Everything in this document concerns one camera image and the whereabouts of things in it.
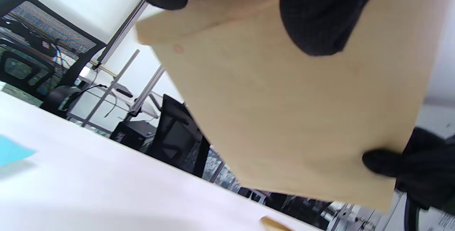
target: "white table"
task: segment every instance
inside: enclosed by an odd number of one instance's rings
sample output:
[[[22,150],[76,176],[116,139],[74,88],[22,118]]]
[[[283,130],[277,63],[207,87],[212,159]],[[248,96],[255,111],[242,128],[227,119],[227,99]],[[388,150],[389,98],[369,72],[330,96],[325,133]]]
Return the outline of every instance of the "white table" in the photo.
[[[37,150],[0,167],[1,231],[318,230],[1,92],[0,134]]]

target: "black cable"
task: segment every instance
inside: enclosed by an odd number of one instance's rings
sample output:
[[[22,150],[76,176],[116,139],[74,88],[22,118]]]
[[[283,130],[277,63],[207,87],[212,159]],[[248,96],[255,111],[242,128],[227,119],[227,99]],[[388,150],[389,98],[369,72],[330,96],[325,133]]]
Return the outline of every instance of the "black cable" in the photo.
[[[109,92],[110,94],[112,94],[112,96],[114,96],[115,98],[115,103],[114,105],[112,106],[112,108],[110,109],[110,111],[104,115],[103,118],[107,118],[107,116],[109,116],[109,114],[114,110],[114,108],[117,106],[117,102],[118,102],[118,99],[117,99],[117,96],[113,93],[113,92]]]
[[[87,89],[85,89],[85,90],[81,91],[80,95],[81,95],[81,94],[83,94],[84,92],[86,92],[86,91],[88,91],[88,90],[91,90],[91,89],[93,89],[93,88],[96,88],[96,87],[104,87],[104,88],[107,88],[107,86],[106,86],[106,85],[98,84],[98,85],[95,85],[95,86],[89,87],[89,88],[87,88]]]

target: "mesh chair back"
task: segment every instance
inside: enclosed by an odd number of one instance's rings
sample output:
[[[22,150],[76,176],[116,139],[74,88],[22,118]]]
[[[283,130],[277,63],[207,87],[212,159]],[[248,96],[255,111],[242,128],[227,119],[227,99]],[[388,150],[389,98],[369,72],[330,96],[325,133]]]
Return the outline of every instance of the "mesh chair back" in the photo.
[[[39,98],[57,86],[73,85],[90,58],[106,46],[38,0],[0,0],[0,39],[0,54],[10,51],[53,67],[29,81],[33,87],[39,82],[32,93]]]

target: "window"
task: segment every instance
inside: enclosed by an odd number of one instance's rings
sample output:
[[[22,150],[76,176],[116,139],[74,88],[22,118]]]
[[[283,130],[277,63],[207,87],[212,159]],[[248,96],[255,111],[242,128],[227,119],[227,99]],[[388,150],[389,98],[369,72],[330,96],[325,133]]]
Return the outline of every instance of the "window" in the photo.
[[[235,184],[236,180],[237,179],[235,178],[231,169],[229,169],[227,165],[224,165],[220,173],[216,177],[214,183],[225,189],[229,189]]]
[[[217,170],[221,162],[222,160],[218,156],[218,154],[213,149],[210,149],[208,152],[207,161],[205,163],[202,178],[205,179],[206,181],[210,181],[210,179],[215,174],[215,171]]]

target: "wooden board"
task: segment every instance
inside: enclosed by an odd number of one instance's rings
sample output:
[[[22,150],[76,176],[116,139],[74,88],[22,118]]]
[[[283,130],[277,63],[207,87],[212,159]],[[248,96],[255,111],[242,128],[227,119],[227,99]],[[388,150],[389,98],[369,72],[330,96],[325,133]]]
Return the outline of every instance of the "wooden board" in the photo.
[[[278,0],[191,0],[137,24],[242,186],[387,210],[362,153],[403,150],[450,0],[370,0],[345,50],[309,57]]]

